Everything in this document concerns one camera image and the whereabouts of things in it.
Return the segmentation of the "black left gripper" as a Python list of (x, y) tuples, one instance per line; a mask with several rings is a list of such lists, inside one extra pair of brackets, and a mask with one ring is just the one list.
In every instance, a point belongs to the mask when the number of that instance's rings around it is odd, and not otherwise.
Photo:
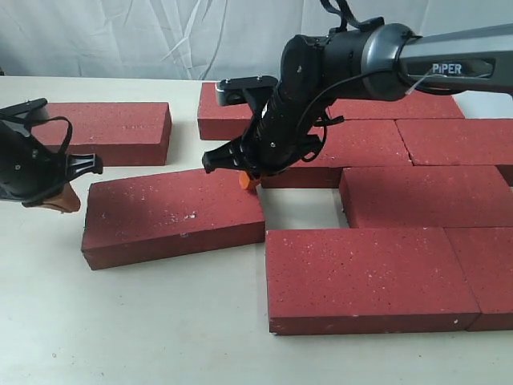
[(52, 152), (21, 125), (1, 122), (1, 199), (24, 208), (43, 208), (77, 213), (80, 199), (71, 182), (87, 173), (101, 174), (103, 161), (96, 154), (70, 154), (72, 126), (67, 127), (61, 147)]

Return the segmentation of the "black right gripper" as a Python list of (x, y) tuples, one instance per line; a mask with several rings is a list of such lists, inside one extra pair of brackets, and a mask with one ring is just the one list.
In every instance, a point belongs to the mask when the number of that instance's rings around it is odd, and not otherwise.
[(312, 104), (304, 96), (289, 98), (278, 84), (269, 100), (252, 110), (243, 134), (203, 154), (207, 173), (217, 169), (243, 171), (239, 185), (254, 193), (264, 176), (273, 176), (299, 160), (311, 161), (323, 149), (325, 140), (309, 131), (325, 126), (325, 105)]

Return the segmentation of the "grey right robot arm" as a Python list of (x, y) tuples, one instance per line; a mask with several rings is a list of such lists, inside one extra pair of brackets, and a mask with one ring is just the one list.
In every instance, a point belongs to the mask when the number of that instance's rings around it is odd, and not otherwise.
[(311, 129), (341, 122), (327, 113), (337, 100), (393, 102), (413, 90), (511, 93), (511, 25), (419, 36), (375, 19), (355, 30), (296, 35), (285, 45), (278, 77), (217, 83), (220, 106), (247, 104), (252, 116), (241, 136), (206, 152), (202, 165), (206, 172), (240, 171), (241, 185), (251, 189), (319, 155), (326, 138)]

